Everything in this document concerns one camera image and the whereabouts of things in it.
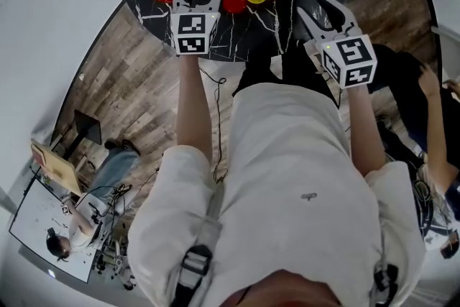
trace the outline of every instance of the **wood plank floor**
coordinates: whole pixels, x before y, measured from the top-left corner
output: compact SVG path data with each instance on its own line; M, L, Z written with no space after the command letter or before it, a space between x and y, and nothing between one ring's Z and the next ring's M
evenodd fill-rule
M430 33L431 18L426 0L347 0L360 27L373 42L406 50L426 63L436 62L434 38ZM229 133L231 92L244 69L242 63L221 63L204 60L202 67L215 79L227 78L221 88L221 120L224 160L220 173L226 169L226 141ZM272 64L281 74L280 63ZM213 92L216 84L203 76L211 107L213 138L217 157L217 110ZM338 97L339 90L330 84ZM78 109L101 121L103 140L130 139L142 153L142 159L124 181L142 192L123 220L128 228L155 182L155 171L164 150L175 143L175 117L178 100L178 64L173 50L162 44L138 22L125 5L111 20L94 49L85 60L80 75L70 87L70 93L58 119L57 132L64 132ZM393 127L410 144L397 115L391 93L385 89L372 96L376 114L389 114ZM340 112L344 128L349 126L348 103L343 94ZM76 136L74 129L63 141L68 147ZM82 155L98 167L107 151L85 140L71 158L77 163ZM89 165L82 176L91 181Z

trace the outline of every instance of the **jeans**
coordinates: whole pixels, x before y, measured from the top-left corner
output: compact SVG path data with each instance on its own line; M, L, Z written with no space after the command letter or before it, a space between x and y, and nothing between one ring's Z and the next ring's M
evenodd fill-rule
M109 151L96 172L88 192L108 204L110 195L118 188L121 180L138 161L139 154L131 149L116 147Z
M373 46L378 64L374 80L368 85L369 91L390 87L409 137L427 152L428 103L418 85L420 61L407 52L396 53L384 45ZM457 153L460 144L460 103L448 90L441 88L441 104L447 160L460 169L460 155Z
M270 70L269 58L262 58L259 63L247 63L233 96L246 87L268 82L304 87L322 93L336 103L328 84L317 72L313 61L301 45L282 55L282 80Z

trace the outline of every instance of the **hair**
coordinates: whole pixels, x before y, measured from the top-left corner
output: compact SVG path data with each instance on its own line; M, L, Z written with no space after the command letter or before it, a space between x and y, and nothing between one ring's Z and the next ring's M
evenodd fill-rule
M46 247L53 256L57 257L58 261L65 260L70 256L69 251L64 251L63 246L60 243L60 239L56 234L53 234L46 239Z

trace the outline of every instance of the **floor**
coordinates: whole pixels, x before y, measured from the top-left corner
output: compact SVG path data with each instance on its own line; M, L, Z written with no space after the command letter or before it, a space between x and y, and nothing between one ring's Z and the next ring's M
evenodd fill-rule
M396 51L409 51L423 62L436 62L426 0L347 0L346 3L373 42L385 44ZM202 67L213 78L227 78L221 88L220 100L224 159L219 172L222 173L226 167L231 92L244 65L207 60L202 62ZM280 63L274 61L272 69L279 75ZM218 112L213 95L216 84L206 76L203 80L211 107L214 149L217 151ZM330 87L338 98L338 88L332 83ZM56 132L64 132L69 127L73 110L78 109L101 121L104 140L127 138L138 147L142 153L141 162L124 182L142 187L142 191L123 218L126 228L129 228L136 210L155 182L163 151L175 143L177 99L178 64L173 51L145 30L128 7L123 6L101 35L70 87ZM391 93L380 91L372 96L372 100L376 114L390 115L395 131L410 145L397 117ZM343 94L340 112L345 129L349 126L347 105L346 94ZM76 132L70 130L64 145L68 147L75 136ZM98 167L107 151L85 140L71 160L77 163L82 155L87 155ZM90 165L83 168L81 175L82 180L91 181L93 173Z

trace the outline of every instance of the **small logo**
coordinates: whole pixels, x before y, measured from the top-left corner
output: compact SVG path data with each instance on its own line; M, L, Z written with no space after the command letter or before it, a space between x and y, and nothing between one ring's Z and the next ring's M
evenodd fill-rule
M308 202L310 202L312 198L316 198L316 197L318 197L318 194L316 193L304 193L301 198L303 200L308 200Z

